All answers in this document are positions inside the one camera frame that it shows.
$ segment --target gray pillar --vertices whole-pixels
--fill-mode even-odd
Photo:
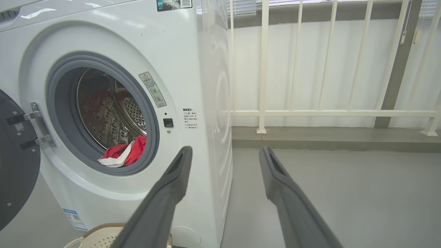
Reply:
[[[394,109],[398,92],[400,91],[401,81],[403,80],[404,70],[406,69],[407,59],[411,51],[413,36],[416,25],[418,23],[418,15],[422,0],[412,0],[412,8],[407,21],[407,31],[404,44],[399,45],[395,61],[392,68],[392,73],[387,86],[385,99],[381,109]],[[390,117],[377,117],[375,119],[375,128],[388,128]]]

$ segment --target laundry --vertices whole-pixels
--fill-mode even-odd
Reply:
[[[108,148],[98,161],[100,164],[111,168],[129,166],[141,157],[145,147],[146,137],[139,135],[130,144],[116,145]]]

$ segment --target gray baseboard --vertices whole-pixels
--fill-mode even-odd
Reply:
[[[233,127],[233,147],[441,153],[441,138],[420,129],[267,127],[267,134],[256,134],[256,129]]]

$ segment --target sticker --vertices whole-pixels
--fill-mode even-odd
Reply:
[[[15,129],[17,129],[17,132],[21,132],[25,130],[23,123],[15,124]]]
[[[150,94],[152,94],[153,100],[156,103],[158,108],[167,106],[167,103],[164,100],[164,97],[161,94],[161,91],[156,85],[155,80],[153,80],[152,76],[149,72],[144,72],[139,74],[139,78],[144,82]]]
[[[192,0],[156,0],[158,12],[193,7]]]
[[[198,129],[198,114],[193,109],[182,109],[185,129]]]
[[[75,212],[73,210],[69,210],[69,209],[64,209],[64,208],[63,208],[63,211],[75,229],[82,230],[82,231],[88,231],[86,226],[83,224],[80,217],[78,216],[77,212]]]

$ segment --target blue label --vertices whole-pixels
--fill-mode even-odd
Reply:
[[[76,211],[64,209],[64,208],[63,208],[63,211],[75,229],[87,231],[86,226],[84,225],[84,223],[82,222],[82,220],[80,219],[80,216],[78,216]]]

